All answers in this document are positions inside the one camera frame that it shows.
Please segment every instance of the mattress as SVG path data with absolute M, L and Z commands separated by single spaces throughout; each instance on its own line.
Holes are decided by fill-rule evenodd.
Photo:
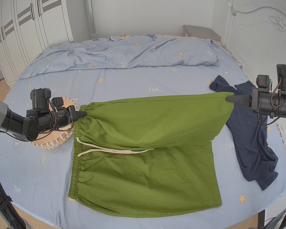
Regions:
M 155 35 L 151 38 L 160 40 L 179 37 Z M 120 37 L 109 37 L 102 42 L 114 42 L 115 39 Z M 49 55 L 41 54 L 39 58 L 43 62 L 38 64 L 34 60 L 27 67 L 4 102 L 12 111 L 25 116 L 25 111 L 32 108 L 29 94 L 34 88 L 50 88 L 52 97 L 67 96 L 80 106 L 124 98 L 213 93 L 209 83 L 217 75 L 223 76 L 232 86 L 248 80 L 240 66 L 220 45 L 215 41 L 207 42 L 217 56 L 217 63 L 194 66 L 182 65 L 184 63 L 172 66 L 140 65 L 126 69 L 121 66 L 88 68 L 90 65 L 83 68 L 79 64 L 73 68 L 59 66 L 56 71 L 49 65 Z M 209 50 L 201 48 L 201 51 L 205 53 Z M 72 138 L 54 150 L 45 151 L 31 143 L 20 142 L 7 135 L 0 136 L 0 181 L 7 195 L 20 209 L 57 228 L 223 229 L 264 210 L 285 189 L 285 147 L 275 123 L 268 128 L 267 142 L 279 158 L 275 169 L 278 176 L 266 190 L 262 191 L 256 181 L 248 182 L 243 177 L 232 134 L 224 126 L 212 141 L 222 206 L 162 218 L 109 216 L 70 200 L 67 194 L 73 157 Z

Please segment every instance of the metal handle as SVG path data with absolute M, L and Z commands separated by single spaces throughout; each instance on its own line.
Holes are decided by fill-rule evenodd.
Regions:
M 33 4 L 32 3 L 30 4 L 30 11 L 31 11 L 32 19 L 34 20 L 35 17 L 33 15 Z
M 39 13 L 39 17 L 40 17 L 42 14 L 40 13 L 40 7 L 39 7 L 39 4 L 40 4 L 40 0 L 37 0 L 38 13 Z
M 3 34 L 3 27 L 1 27 L 1 32 L 2 32 L 3 40 L 5 40 L 5 37 L 4 37 L 4 34 Z

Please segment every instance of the white headboard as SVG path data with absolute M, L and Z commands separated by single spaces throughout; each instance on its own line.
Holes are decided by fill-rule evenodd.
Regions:
M 229 0 L 228 11 L 222 43 L 250 80 L 269 75 L 276 86 L 276 64 L 286 64 L 286 0 Z

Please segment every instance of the black pole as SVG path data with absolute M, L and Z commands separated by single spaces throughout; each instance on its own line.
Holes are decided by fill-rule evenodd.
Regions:
M 4 204 L 4 202 L 9 197 L 6 195 L 1 183 L 0 183 L 0 206 Z M 10 201 L 0 209 L 1 214 L 5 217 L 5 219 L 10 222 L 11 228 L 13 229 L 26 229 L 25 222 L 20 217 L 20 215 L 16 212 L 15 208 L 11 204 Z

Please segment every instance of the woven basket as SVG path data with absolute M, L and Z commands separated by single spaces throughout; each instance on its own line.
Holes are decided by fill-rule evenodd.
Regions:
M 68 98 L 68 97 L 62 97 L 63 98 L 63 106 L 64 107 L 68 107 L 70 105 L 74 105 L 75 109 L 78 110 L 78 107 L 76 106 L 76 103 Z M 45 150 L 51 150 L 54 149 L 56 147 L 58 147 L 59 145 L 63 144 L 74 132 L 73 129 L 69 130 L 71 128 L 71 124 L 64 127 L 64 128 L 60 128 L 60 130 L 67 130 L 65 132 L 61 132 L 61 131 L 53 131 L 49 136 L 47 136 L 46 138 L 43 138 L 41 140 L 35 140 L 35 141 L 31 141 L 31 143 L 41 149 L 45 149 Z M 47 134 L 39 134 L 38 138 L 42 138 Z

